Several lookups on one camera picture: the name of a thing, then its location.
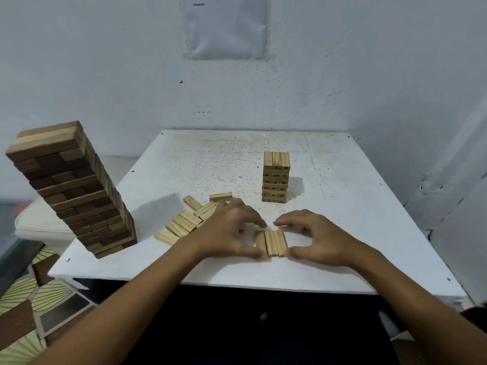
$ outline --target forearm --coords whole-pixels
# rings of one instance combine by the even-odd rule
[[[378,251],[352,265],[391,305],[430,358],[441,364],[487,361],[487,335],[406,276]]]
[[[32,363],[121,363],[167,296],[200,261],[192,244],[181,239]]]

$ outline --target person's left hand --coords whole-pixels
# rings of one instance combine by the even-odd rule
[[[262,250],[240,239],[239,229],[243,223],[254,223],[261,228],[267,226],[257,211],[234,198],[228,204],[221,202],[204,225],[180,241],[191,242],[201,258],[245,256],[267,260],[268,256]]]

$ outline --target small numbered block tower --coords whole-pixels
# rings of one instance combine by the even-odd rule
[[[265,152],[262,201],[286,203],[291,163],[288,152]]]
[[[79,122],[24,130],[6,155],[97,258],[137,243],[132,216]]]

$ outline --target person's left arm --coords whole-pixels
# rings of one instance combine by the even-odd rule
[[[202,227],[179,239],[31,364],[123,362],[167,296],[203,259],[225,256],[267,259],[261,250],[240,240],[239,228],[244,222],[266,227],[260,215],[240,199],[220,204]]]

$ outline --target pile of wooden blocks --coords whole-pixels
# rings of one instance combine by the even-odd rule
[[[137,243],[132,216],[79,122],[24,130],[6,155],[97,258]]]
[[[194,213],[192,214],[189,211],[184,210],[170,221],[165,229],[157,232],[154,237],[172,246],[179,238],[184,237],[195,229],[201,227],[203,223],[213,215],[219,202],[226,202],[231,199],[231,192],[210,195],[210,202],[206,205],[202,205],[192,196],[186,196],[183,201],[186,205],[192,208]]]
[[[262,201],[286,203],[289,170],[289,152],[264,153]]]
[[[270,258],[274,256],[283,258],[284,252],[287,250],[286,237],[284,237],[284,233],[281,230],[257,231],[255,245]]]

